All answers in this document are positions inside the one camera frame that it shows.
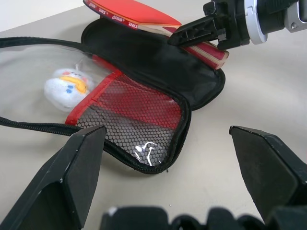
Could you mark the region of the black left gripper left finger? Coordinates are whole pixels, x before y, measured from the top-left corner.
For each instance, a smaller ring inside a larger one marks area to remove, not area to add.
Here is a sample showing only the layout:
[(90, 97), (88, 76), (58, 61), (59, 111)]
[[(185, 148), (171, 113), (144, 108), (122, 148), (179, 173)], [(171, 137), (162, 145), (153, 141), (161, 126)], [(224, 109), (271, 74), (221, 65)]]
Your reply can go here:
[(81, 230), (96, 191), (106, 128), (73, 134), (36, 173), (2, 230)]

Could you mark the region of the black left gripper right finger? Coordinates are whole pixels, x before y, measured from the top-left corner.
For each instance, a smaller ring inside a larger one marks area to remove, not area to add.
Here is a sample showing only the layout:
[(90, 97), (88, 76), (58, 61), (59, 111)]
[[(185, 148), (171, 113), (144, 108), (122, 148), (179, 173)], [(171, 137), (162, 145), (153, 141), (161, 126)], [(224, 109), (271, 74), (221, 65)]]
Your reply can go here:
[(246, 188), (264, 221), (277, 207), (307, 203), (307, 165), (276, 135), (232, 126), (236, 157)]

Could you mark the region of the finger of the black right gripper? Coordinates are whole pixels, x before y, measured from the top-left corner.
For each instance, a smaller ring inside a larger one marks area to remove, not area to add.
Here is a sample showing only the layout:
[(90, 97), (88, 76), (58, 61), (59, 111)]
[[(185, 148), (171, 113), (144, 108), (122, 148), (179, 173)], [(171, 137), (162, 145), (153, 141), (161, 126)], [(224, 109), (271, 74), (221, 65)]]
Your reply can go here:
[(201, 42), (217, 40), (223, 35), (223, 25), (213, 16), (205, 16), (179, 27), (167, 43), (172, 46), (188, 47)]

